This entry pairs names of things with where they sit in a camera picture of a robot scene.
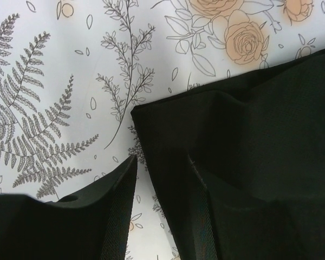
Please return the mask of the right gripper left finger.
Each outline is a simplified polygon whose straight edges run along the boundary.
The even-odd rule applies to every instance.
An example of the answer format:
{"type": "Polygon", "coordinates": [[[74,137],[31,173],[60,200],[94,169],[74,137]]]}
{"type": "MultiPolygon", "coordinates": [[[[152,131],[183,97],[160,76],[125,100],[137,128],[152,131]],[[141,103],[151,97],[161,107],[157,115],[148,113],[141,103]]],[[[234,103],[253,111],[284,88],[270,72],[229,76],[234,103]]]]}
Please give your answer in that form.
{"type": "Polygon", "coordinates": [[[132,155],[57,202],[0,195],[0,259],[124,259],[136,180],[132,155]]]}

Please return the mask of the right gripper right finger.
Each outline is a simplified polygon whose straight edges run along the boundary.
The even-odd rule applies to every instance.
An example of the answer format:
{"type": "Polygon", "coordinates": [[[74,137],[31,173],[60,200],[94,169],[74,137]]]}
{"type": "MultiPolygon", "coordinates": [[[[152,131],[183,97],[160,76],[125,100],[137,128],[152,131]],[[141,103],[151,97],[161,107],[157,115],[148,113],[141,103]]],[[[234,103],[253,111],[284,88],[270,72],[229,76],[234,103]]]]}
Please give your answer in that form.
{"type": "Polygon", "coordinates": [[[196,259],[325,259],[325,198],[265,201],[188,163],[196,259]]]}

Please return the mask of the black t-shirt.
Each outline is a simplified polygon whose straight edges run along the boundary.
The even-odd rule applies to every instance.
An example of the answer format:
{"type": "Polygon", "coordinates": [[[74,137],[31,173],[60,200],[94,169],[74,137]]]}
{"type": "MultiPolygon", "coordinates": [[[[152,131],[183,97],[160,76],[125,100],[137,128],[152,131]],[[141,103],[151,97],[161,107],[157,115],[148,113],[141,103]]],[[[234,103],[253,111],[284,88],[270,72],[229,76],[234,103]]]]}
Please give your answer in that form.
{"type": "Polygon", "coordinates": [[[181,259],[196,259],[189,161],[261,200],[325,198],[325,49],[131,115],[181,259]]]}

